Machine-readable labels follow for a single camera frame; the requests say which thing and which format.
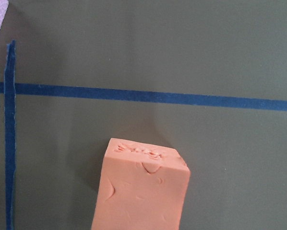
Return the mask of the cross blue tape line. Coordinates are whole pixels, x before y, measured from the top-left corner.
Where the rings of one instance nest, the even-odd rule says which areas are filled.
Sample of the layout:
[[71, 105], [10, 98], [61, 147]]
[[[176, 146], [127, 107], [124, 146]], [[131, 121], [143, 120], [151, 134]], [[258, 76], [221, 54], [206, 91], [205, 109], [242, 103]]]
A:
[[21, 95], [214, 106], [287, 112], [287, 101], [244, 97], [212, 96], [169, 92], [146, 92], [26, 83], [15, 84], [15, 92]]

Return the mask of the orange foam cube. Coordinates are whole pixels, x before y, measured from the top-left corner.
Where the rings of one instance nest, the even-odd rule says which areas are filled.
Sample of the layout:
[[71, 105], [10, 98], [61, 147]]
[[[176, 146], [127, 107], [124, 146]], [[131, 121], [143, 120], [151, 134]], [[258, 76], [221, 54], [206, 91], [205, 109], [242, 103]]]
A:
[[177, 230], [190, 175], [175, 149], [110, 139], [92, 229]]

